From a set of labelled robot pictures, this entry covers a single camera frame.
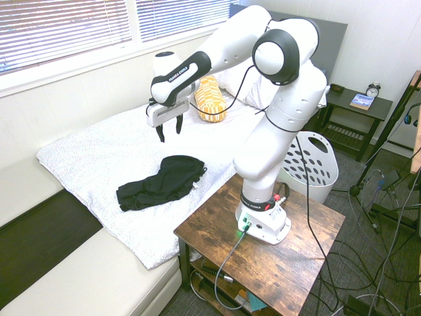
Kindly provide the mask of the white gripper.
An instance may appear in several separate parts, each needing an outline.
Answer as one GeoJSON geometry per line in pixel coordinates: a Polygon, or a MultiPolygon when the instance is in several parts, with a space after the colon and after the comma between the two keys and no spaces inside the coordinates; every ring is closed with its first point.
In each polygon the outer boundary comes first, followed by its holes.
{"type": "Polygon", "coordinates": [[[167,107],[159,103],[152,105],[147,110],[147,124],[156,127],[155,130],[162,143],[165,142],[163,134],[163,125],[165,122],[176,118],[176,133],[180,134],[183,124],[183,114],[189,109],[189,101],[187,99],[177,102],[177,104],[167,107]]]}

